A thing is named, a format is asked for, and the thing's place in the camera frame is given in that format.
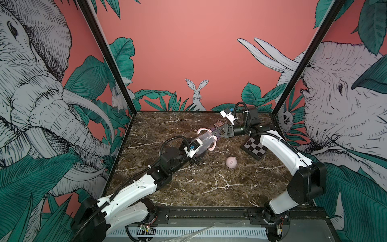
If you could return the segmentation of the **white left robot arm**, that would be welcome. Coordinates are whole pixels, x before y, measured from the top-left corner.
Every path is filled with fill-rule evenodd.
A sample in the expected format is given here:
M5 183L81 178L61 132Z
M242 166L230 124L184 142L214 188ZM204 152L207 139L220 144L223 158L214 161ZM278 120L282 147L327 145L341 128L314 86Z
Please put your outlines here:
M204 136L187 139L176 136L166 140L159 158L144 170L122 183L113 194L95 199L86 198L76 213L71 229L71 242L101 242L120 226L137 222L152 223L155 210L146 197L172 181L173 174L186 163L193 163L216 141Z

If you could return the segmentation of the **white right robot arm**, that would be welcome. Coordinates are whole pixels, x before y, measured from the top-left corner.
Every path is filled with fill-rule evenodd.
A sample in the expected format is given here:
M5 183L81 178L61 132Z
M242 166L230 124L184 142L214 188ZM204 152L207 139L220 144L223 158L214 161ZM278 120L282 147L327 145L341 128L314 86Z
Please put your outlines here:
M326 192L327 169L320 162L314 163L291 146L270 124L262 124L258 111L238 102L233 109L224 108L221 113L230 123L212 131L212 135L222 138L248 135L258 140L259 146L270 150L292 175L286 191L272 199L263 209L266 224L284 221L285 212L299 205L310 203Z

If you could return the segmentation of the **clear baby bottle body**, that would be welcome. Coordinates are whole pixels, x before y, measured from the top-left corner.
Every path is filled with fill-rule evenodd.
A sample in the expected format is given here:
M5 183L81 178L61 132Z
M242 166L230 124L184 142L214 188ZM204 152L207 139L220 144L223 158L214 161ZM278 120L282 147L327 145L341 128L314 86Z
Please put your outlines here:
M207 150L213 151L216 147L217 138L214 137L210 132L206 132L200 135L197 139L200 139L203 143L198 153L196 153L198 155L204 153Z

